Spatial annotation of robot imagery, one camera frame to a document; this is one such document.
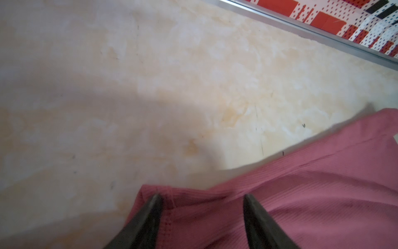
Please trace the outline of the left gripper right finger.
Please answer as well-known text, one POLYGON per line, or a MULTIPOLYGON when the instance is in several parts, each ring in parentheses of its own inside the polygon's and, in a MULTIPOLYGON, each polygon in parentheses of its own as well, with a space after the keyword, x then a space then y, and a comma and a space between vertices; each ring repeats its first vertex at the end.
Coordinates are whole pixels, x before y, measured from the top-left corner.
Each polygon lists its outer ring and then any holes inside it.
POLYGON ((243 202, 244 223, 250 249, 299 249, 266 209, 251 195, 243 202))

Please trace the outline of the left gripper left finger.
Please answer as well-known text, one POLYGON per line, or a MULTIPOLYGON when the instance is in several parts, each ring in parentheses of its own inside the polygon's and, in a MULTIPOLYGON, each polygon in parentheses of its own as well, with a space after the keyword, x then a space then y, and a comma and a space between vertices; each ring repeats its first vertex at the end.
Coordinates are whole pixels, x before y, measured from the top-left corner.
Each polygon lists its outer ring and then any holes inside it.
POLYGON ((154 249, 162 210, 161 195, 153 195, 104 249, 154 249))

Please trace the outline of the maroon tank top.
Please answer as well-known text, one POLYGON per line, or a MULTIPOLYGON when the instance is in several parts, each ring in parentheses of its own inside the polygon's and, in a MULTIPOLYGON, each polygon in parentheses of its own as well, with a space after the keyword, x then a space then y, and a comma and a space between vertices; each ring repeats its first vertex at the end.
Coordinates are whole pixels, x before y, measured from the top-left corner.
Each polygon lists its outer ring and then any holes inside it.
POLYGON ((143 185, 132 218, 163 198, 159 249, 246 249, 252 194, 303 249, 398 246, 398 111, 383 109, 209 190, 143 185))

